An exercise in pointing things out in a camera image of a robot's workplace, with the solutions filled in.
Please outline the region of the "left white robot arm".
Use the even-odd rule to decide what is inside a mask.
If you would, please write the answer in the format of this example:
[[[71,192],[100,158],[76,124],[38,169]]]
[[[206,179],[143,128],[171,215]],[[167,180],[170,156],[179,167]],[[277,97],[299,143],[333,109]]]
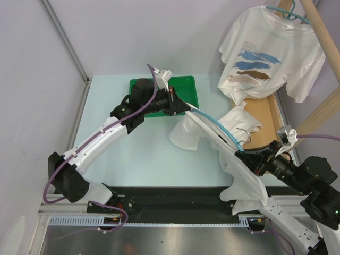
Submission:
[[[62,155],[54,152],[48,157],[48,185],[71,203],[86,199],[99,203],[105,212],[114,211],[117,207],[114,192],[105,184],[86,180],[84,174],[88,168],[114,142],[142,124],[147,114],[163,112],[173,116],[190,109],[173,87],[160,89],[154,80],[138,79],[130,94],[90,137]]]

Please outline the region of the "white flower print t-shirt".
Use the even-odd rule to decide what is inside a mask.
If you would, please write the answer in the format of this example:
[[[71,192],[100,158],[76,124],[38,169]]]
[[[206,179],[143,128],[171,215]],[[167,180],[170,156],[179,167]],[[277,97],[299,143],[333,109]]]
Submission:
[[[263,126],[242,106],[236,106],[218,120],[238,140],[246,140],[247,134],[235,127],[258,132]],[[268,194],[263,181],[255,176],[246,165],[234,154],[238,151],[232,141],[210,120],[191,111],[176,124],[169,134],[169,139],[175,146],[196,151],[201,138],[211,142],[211,147],[219,152],[219,162],[222,169],[234,177],[232,185],[223,190],[219,197],[223,202],[235,200],[232,213],[262,209],[268,201]]]

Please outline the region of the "light blue hanger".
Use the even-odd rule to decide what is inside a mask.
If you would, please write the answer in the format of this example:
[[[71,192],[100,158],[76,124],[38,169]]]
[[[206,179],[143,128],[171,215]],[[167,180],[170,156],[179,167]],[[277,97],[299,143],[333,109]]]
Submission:
[[[194,113],[198,113],[199,115],[207,118],[208,120],[210,120],[215,126],[217,126],[223,133],[225,133],[227,135],[227,137],[232,141],[232,143],[237,147],[238,150],[240,151],[244,151],[243,145],[244,144],[248,144],[251,142],[251,132],[249,132],[247,129],[243,128],[243,127],[238,127],[236,126],[235,128],[237,130],[241,130],[243,132],[245,132],[247,134],[247,139],[246,140],[238,140],[235,135],[229,131],[221,122],[219,122],[217,119],[215,119],[214,117],[210,116],[209,114],[207,114],[206,112],[196,108],[195,106],[186,103],[191,112]]]

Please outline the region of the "white brush-stroke print t-shirt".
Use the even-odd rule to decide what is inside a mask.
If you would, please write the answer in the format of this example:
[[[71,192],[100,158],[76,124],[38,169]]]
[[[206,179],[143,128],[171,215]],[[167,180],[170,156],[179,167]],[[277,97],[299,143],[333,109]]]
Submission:
[[[242,13],[219,51],[225,67],[217,87],[237,106],[282,86],[295,102],[304,102],[326,59],[310,25],[280,18],[265,6]]]

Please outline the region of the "teal hanger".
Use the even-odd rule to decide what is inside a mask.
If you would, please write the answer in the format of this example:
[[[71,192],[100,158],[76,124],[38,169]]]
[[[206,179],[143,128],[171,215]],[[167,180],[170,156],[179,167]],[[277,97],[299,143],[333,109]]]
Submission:
[[[294,12],[296,7],[295,0],[281,0],[278,6],[266,6],[266,9],[275,11],[275,14],[285,20],[295,21],[300,20],[302,24],[310,25],[310,21],[306,16],[300,16]]]

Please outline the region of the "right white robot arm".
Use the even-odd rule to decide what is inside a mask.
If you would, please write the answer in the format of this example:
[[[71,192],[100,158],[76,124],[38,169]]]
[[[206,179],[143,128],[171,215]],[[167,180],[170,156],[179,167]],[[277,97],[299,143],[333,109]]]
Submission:
[[[245,207],[251,213],[261,211],[288,236],[296,239],[305,254],[339,254],[339,191],[332,187],[337,174],[326,158],[308,157],[296,166],[284,154],[289,147],[276,140],[256,149],[238,150],[235,156],[255,175],[271,173],[301,196],[304,211],[319,227],[319,236],[287,213],[273,197],[264,200],[254,194],[245,199]]]

